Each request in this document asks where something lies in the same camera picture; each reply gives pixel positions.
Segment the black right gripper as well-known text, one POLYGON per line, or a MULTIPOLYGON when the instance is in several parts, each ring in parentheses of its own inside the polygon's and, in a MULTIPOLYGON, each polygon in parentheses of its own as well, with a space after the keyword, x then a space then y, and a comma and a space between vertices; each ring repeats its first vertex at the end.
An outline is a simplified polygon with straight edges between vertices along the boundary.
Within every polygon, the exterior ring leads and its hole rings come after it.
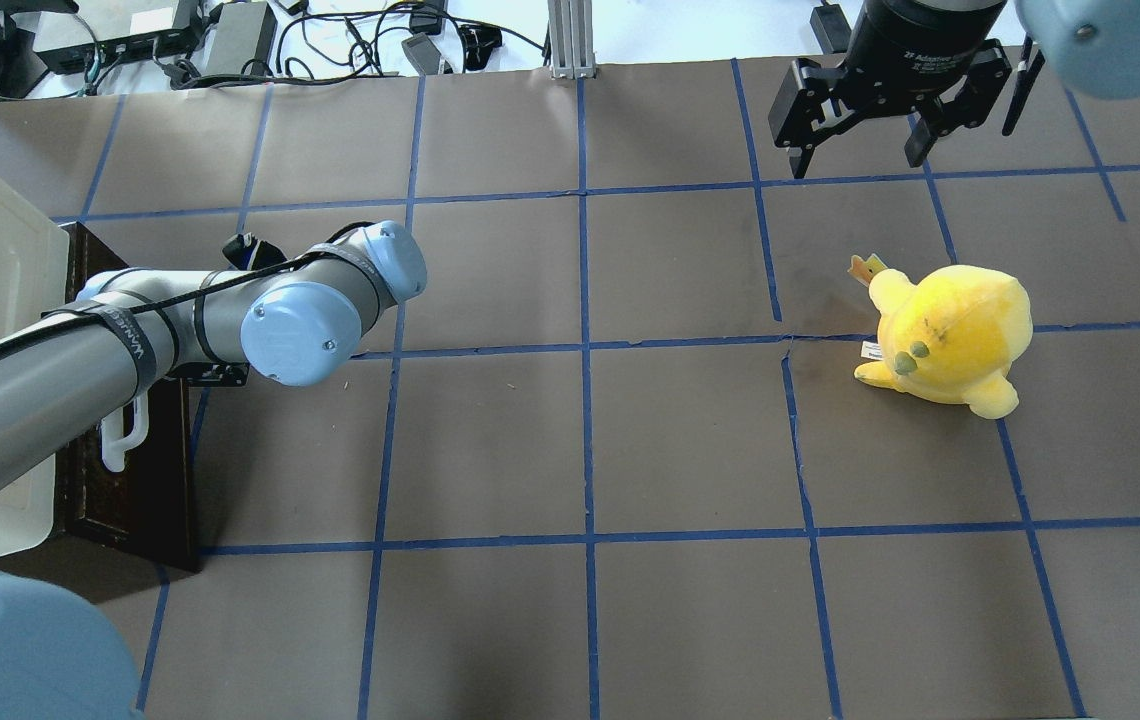
POLYGON ((872 118, 913 117, 909 167, 959 128, 982 126, 1013 76, 990 33, 1004 1, 864 1, 844 58, 791 62, 768 111, 771 140, 788 150, 791 178, 814 150, 872 118))

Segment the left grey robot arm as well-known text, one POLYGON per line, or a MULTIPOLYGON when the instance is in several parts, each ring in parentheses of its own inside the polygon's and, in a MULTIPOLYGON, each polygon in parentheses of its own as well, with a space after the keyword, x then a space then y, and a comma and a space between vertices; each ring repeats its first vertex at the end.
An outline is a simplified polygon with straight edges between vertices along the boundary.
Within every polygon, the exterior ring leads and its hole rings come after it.
MULTIPOLYGON (((246 365, 314 386, 427 278, 420 243, 397 222, 347 224, 260 269, 93 275, 75 300, 0 339, 0 491, 189 366, 246 365)), ((0 571, 0 719, 140 719, 140 688, 93 603, 0 571)))

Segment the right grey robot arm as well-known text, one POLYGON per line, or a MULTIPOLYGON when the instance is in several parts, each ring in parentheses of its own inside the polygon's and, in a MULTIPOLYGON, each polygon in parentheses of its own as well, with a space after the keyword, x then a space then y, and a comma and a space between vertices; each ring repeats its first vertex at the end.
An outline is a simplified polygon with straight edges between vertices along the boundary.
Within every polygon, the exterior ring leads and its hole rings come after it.
POLYGON ((873 118, 914 118, 904 145, 922 167, 940 138, 987 122, 1005 90, 1001 132, 1017 126, 1042 69, 1078 95, 1140 97, 1140 1, 1018 1, 1021 55, 992 36, 1003 1, 866 1, 839 64, 795 59, 768 111, 772 142, 791 175, 814 152, 873 118))

